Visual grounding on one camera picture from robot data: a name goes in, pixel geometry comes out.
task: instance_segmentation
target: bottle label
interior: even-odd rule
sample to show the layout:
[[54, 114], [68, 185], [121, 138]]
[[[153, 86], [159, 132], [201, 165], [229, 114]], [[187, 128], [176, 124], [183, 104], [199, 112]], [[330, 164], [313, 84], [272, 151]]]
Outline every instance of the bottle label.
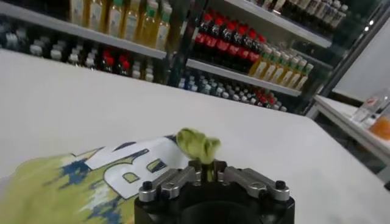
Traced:
[[306, 12], [309, 13], [310, 15], [314, 14], [314, 12], [316, 11], [316, 9], [320, 3], [321, 3], [321, 1], [316, 1], [316, 0], [311, 1], [307, 5]]
[[217, 42], [217, 48], [218, 48], [220, 51], [226, 51], [228, 47], [229, 47], [229, 43], [228, 43], [228, 42], [225, 42], [225, 41], [223, 41], [223, 40], [218, 40], [218, 42]]
[[285, 85], [287, 84], [287, 81], [290, 79], [290, 77], [291, 77], [292, 74], [293, 74], [292, 71], [288, 71], [288, 72], [286, 73], [286, 75], [283, 77], [283, 79], [282, 79], [282, 81], [280, 82], [280, 84], [281, 84], [282, 86], [285, 86]]
[[308, 79], [307, 75], [305, 77], [302, 77], [302, 79], [300, 79], [300, 81], [297, 84], [297, 87], [295, 87], [295, 89], [300, 90], [303, 87], [303, 84], [305, 84], [307, 79]]
[[271, 79], [271, 82], [276, 83], [276, 81], [279, 79], [280, 75], [283, 73], [283, 68], [278, 68], [274, 74], [274, 76]]
[[267, 66], [267, 63], [265, 62], [260, 62], [260, 64], [258, 65], [257, 69], [256, 69], [256, 73], [255, 73], [255, 77], [256, 78], [259, 78], [259, 76], [261, 75], [261, 73], [263, 73], [264, 71], [264, 68]]
[[248, 57], [249, 51], [243, 47], [240, 47], [237, 52], [238, 56], [242, 59], [245, 59]]
[[295, 83], [298, 81], [300, 77], [300, 73], [294, 74], [293, 78], [291, 79], [290, 83], [287, 85], [288, 88], [293, 88], [295, 86]]
[[203, 44], [205, 42], [205, 35], [198, 32], [196, 35], [196, 38], [195, 38], [195, 42], [197, 42], [199, 44]]
[[272, 73], [275, 71], [276, 66], [271, 65], [268, 70], [266, 71], [266, 74], [264, 75], [264, 80], [268, 81], [269, 78], [271, 78]]
[[134, 15], [128, 15], [126, 18], [126, 27], [124, 32], [124, 38], [130, 41], [134, 40], [135, 29], [137, 28], [138, 17]]
[[208, 47], [215, 47], [215, 45], [217, 43], [217, 39], [215, 39], [211, 36], [207, 36], [205, 41], [206, 41], [206, 45]]
[[248, 57], [249, 57], [249, 60], [254, 63], [259, 58], [259, 54], [256, 54], [256, 53], [251, 51], [251, 52], [249, 52]]
[[100, 31], [100, 19], [102, 16], [102, 7], [97, 3], [91, 4], [90, 25], [89, 28]]
[[84, 1], [71, 0], [71, 22], [76, 25], [82, 26], [83, 13], [84, 13]]
[[111, 10], [110, 19], [108, 21], [108, 34], [114, 37], [119, 37], [119, 24], [121, 22], [121, 12]]
[[228, 52], [230, 55], [234, 56], [234, 55], [237, 54], [238, 50], [239, 50], [239, 47], [236, 47], [236, 46], [234, 46], [234, 45], [231, 44], [231, 45], [229, 46], [229, 48], [227, 49], [227, 52]]
[[156, 45], [155, 45], [156, 49], [164, 50], [166, 38], [168, 37], [168, 31], [169, 31], [168, 27], [166, 26], [160, 26], [158, 28]]

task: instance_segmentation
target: red cap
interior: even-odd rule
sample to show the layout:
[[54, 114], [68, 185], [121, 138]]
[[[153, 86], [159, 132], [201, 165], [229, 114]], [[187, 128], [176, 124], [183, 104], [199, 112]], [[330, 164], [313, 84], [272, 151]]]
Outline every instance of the red cap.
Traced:
[[228, 23], [228, 24], [227, 24], [227, 28], [228, 28], [229, 30], [234, 30], [235, 26], [234, 26], [233, 23]]
[[126, 70], [128, 70], [129, 67], [130, 67], [130, 63], [129, 63], [128, 61], [124, 61], [124, 62], [122, 63], [122, 65], [123, 65], [123, 68], [126, 69]]
[[124, 61], [126, 61], [126, 56], [125, 55], [119, 56], [119, 62], [123, 63]]
[[206, 21], [210, 21], [211, 19], [213, 19], [213, 17], [210, 14], [206, 13], [205, 16], [203, 16], [203, 19]]
[[221, 18], [218, 18], [216, 21], [215, 21], [215, 24], [217, 25], [222, 25], [224, 23], [224, 21], [221, 19]]
[[265, 37], [263, 37], [261, 34], [259, 34], [258, 40], [259, 40], [261, 43], [267, 43], [267, 39], [266, 39]]
[[107, 62], [107, 64], [108, 64], [109, 66], [112, 66], [112, 65], [114, 64], [114, 59], [112, 59], [111, 57], [107, 57], [107, 58], [105, 59], [105, 61]]

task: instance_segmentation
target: table surface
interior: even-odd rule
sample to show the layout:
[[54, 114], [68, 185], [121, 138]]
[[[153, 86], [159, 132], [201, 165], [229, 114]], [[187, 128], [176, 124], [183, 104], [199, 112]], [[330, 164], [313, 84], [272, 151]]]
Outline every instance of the table surface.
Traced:
[[335, 116], [340, 118], [340, 120], [345, 122], [350, 128], [356, 129], [363, 138], [366, 138], [373, 145], [378, 147], [380, 150], [385, 152], [390, 157], [390, 141], [381, 139], [373, 135], [368, 130], [368, 128], [375, 122], [373, 119], [370, 118], [366, 122], [363, 122], [362, 124], [358, 124], [350, 120], [354, 112], [356, 112], [356, 110], [358, 109], [357, 107], [353, 107], [351, 105], [341, 103], [335, 100], [331, 100], [329, 98], [322, 97], [322, 96], [316, 96], [315, 100], [317, 103], [320, 103], [322, 106], [331, 109], [332, 113]]
[[381, 181], [311, 119], [0, 50], [0, 177], [31, 158], [193, 127], [216, 158], [285, 180], [296, 223], [390, 223]]

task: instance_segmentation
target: bottle cap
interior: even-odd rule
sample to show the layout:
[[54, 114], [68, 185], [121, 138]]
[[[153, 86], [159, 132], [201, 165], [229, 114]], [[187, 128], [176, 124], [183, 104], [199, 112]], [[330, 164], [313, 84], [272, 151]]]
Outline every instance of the bottle cap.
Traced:
[[197, 91], [197, 86], [196, 86], [196, 85], [192, 85], [192, 86], [191, 86], [191, 90], [194, 91], [194, 92], [196, 92], [196, 91]]
[[79, 60], [79, 56], [77, 54], [71, 54], [69, 56], [69, 60], [73, 61], [73, 62], [78, 61]]
[[87, 58], [87, 60], [85, 60], [85, 64], [90, 67], [90, 66], [94, 66], [95, 62], [93, 58]]
[[50, 51], [50, 56], [53, 58], [53, 59], [57, 59], [57, 60], [60, 60], [62, 58], [62, 54], [60, 51], [58, 50], [51, 50]]
[[141, 73], [139, 71], [133, 71], [132, 77], [135, 79], [140, 79]]
[[128, 70], [130, 68], [130, 63], [128, 61], [124, 61], [122, 63], [123, 69]]
[[154, 76], [152, 74], [146, 74], [145, 75], [145, 81], [147, 82], [153, 82]]
[[114, 59], [111, 58], [111, 57], [107, 57], [107, 58], [105, 59], [105, 61], [107, 62], [107, 64], [108, 64], [109, 66], [113, 66], [113, 64], [114, 64]]
[[42, 54], [42, 47], [33, 44], [30, 46], [30, 52], [31, 54]]

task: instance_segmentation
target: store shelf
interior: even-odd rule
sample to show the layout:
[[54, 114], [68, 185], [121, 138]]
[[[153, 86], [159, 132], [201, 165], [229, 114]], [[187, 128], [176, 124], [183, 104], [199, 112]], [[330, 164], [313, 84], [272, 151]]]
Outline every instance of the store shelf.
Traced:
[[249, 77], [247, 75], [228, 70], [226, 68], [218, 67], [215, 65], [210, 65], [208, 63], [204, 63], [204, 62], [193, 60], [193, 59], [188, 59], [187, 67], [198, 69], [198, 70], [205, 71], [205, 72], [210, 72], [210, 73], [220, 75], [220, 76], [223, 76], [223, 77], [226, 77], [229, 79], [237, 80], [240, 82], [248, 83], [248, 84], [262, 87], [262, 88], [266, 88], [266, 89], [276, 91], [279, 93], [284, 93], [284, 94], [287, 94], [290, 96], [299, 96], [300, 95], [300, 91], [297, 91], [294, 89], [289, 89], [289, 88], [286, 88], [284, 86], [276, 85], [276, 84], [273, 84], [270, 82], [265, 82], [263, 80], [255, 79], [255, 78]]
[[9, 16], [15, 19], [27, 21], [60, 32], [75, 35], [81, 38], [104, 43], [124, 50], [136, 52], [142, 55], [147, 55], [153, 58], [165, 58], [166, 53], [153, 48], [149, 48], [131, 41], [115, 38], [104, 33], [95, 32], [93, 30], [80, 27], [66, 21], [45, 16], [31, 10], [27, 10], [15, 5], [11, 5], [0, 1], [0, 15]]
[[332, 42], [320, 35], [317, 35], [313, 32], [310, 32], [301, 25], [295, 24], [294, 22], [288, 21], [287, 19], [282, 18], [281, 16], [276, 15], [275, 13], [269, 12], [249, 1], [245, 0], [225, 0], [226, 2], [231, 3], [249, 13], [256, 15], [270, 23], [275, 24], [291, 33], [296, 34], [314, 44], [320, 45], [321, 47], [329, 47], [332, 45]]

